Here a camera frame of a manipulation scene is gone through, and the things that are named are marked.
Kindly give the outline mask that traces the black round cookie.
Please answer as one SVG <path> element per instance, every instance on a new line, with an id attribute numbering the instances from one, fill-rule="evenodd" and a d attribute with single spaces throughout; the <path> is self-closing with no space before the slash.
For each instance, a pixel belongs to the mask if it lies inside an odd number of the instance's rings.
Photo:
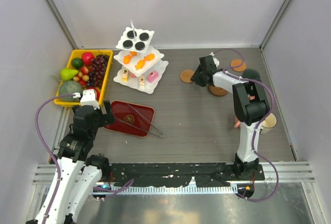
<path id="1" fill-rule="evenodd" d="M 127 32 L 127 37 L 129 39 L 134 39 L 136 36 L 137 36 L 137 33 L 134 30 L 130 30 L 130 31 Z"/>
<path id="2" fill-rule="evenodd" d="M 135 43 L 135 49 L 138 51 L 142 51 L 145 49 L 145 43 L 142 41 L 136 42 Z"/>
<path id="3" fill-rule="evenodd" d="M 147 40 L 149 40 L 149 34 L 146 33 L 146 32 L 141 33 L 141 34 L 139 35 L 139 39 L 140 39 L 141 41 L 147 41 Z"/>
<path id="4" fill-rule="evenodd" d="M 129 49 L 129 48 L 131 48 L 133 46 L 133 42 L 131 41 L 131 40 L 125 40 L 124 42 L 123 42 L 123 47 L 125 48 L 125 49 Z"/>

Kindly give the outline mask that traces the pink mug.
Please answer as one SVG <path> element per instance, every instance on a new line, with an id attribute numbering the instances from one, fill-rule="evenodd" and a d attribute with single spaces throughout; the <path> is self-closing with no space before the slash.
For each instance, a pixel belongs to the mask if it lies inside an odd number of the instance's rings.
<path id="1" fill-rule="evenodd" d="M 240 127 L 240 121 L 239 119 L 235 116 L 235 125 L 234 125 L 234 128 L 238 128 Z"/>

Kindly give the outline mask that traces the pink cake with cherry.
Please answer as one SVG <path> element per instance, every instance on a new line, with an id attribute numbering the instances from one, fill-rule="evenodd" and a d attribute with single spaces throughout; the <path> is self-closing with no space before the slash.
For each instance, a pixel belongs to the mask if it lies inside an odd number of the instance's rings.
<path id="1" fill-rule="evenodd" d="M 153 83 L 159 77 L 158 71 L 154 70 L 147 76 L 147 81 Z"/>

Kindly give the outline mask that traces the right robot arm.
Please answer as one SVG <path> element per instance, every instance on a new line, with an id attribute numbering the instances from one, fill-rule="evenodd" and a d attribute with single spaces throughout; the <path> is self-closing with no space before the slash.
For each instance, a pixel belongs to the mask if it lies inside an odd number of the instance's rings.
<path id="1" fill-rule="evenodd" d="M 240 141 L 235 154 L 234 175 L 245 180 L 258 171 L 258 143 L 262 122 L 270 112 L 266 96 L 267 87 L 255 79 L 235 76 L 224 69 L 218 69 L 213 56 L 199 58 L 199 66 L 191 81 L 206 87 L 215 86 L 233 96 L 234 113 L 240 122 Z"/>

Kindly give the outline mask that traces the light wooden coaster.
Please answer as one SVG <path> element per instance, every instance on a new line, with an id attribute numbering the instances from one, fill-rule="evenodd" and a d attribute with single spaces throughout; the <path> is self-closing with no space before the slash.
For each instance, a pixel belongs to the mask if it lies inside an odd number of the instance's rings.
<path id="1" fill-rule="evenodd" d="M 186 69 L 180 73 L 180 79 L 185 83 L 192 83 L 191 78 L 193 75 L 194 75 L 194 71 Z"/>
<path id="2" fill-rule="evenodd" d="M 243 72 L 247 68 L 247 65 L 241 59 L 234 59 L 231 61 L 230 67 L 234 71 Z"/>

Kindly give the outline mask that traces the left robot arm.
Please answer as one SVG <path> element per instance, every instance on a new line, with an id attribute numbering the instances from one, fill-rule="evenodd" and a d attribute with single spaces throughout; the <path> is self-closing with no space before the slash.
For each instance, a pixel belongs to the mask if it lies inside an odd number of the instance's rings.
<path id="1" fill-rule="evenodd" d="M 111 174 L 109 160 L 102 155 L 89 155 L 99 128 L 114 123 L 111 104 L 100 107 L 73 107 L 70 132 L 59 145 L 56 173 L 39 213 L 28 223 L 76 223 L 84 202 L 98 181 Z"/>

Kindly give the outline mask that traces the cream cake with chocolate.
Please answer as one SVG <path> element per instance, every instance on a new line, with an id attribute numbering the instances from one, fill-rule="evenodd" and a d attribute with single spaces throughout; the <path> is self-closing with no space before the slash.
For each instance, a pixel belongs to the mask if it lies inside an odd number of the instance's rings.
<path id="1" fill-rule="evenodd" d="M 139 87 L 140 88 L 144 88 L 145 87 L 145 77 L 144 77 L 144 75 L 141 75 L 139 77 Z"/>

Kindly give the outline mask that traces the dark green mug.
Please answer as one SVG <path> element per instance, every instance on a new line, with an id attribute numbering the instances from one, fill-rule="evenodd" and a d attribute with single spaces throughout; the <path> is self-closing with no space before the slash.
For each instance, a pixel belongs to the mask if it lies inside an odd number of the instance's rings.
<path id="1" fill-rule="evenodd" d="M 248 69 L 245 69 L 243 71 L 242 77 L 246 78 L 246 79 L 254 79 L 255 80 L 255 79 L 260 79 L 261 75 L 257 70 L 248 68 Z"/>

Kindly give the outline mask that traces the stack of wooden coasters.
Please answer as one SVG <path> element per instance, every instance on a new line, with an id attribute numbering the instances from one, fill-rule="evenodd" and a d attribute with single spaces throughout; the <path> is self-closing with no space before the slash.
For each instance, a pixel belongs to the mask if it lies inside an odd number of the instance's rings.
<path id="1" fill-rule="evenodd" d="M 211 85 L 208 86 L 208 89 L 214 96 L 218 96 L 218 97 L 222 97 L 228 93 L 228 91 L 226 91 L 223 88 L 215 87 Z"/>

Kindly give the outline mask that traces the metal tweezers tongs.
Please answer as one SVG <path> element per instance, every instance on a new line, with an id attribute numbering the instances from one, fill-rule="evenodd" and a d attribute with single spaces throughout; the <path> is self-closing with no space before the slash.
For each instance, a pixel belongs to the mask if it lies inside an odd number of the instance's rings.
<path id="1" fill-rule="evenodd" d="M 164 134 L 159 130 L 157 129 L 153 124 L 152 124 L 152 121 L 149 121 L 143 114 L 141 114 L 132 104 L 130 103 L 127 103 L 126 102 L 126 105 L 127 107 L 133 111 L 137 117 L 135 117 L 134 115 L 132 114 L 127 114 L 124 118 L 119 118 L 117 117 L 116 115 L 114 115 L 114 118 L 124 124 L 124 125 L 127 125 L 131 128 L 134 128 L 134 129 L 137 129 L 137 130 L 140 130 L 140 131 L 143 131 L 147 134 L 150 134 L 150 135 L 154 135 L 156 137 L 159 137 L 159 138 L 165 138 Z M 149 129 L 144 129 L 144 128 L 141 128 L 139 126 L 137 126 L 135 124 L 136 121 L 141 121 L 143 124 L 146 124 L 146 125 L 149 125 Z M 153 132 L 150 131 L 151 127 L 153 127 L 159 134 L 155 134 Z"/>

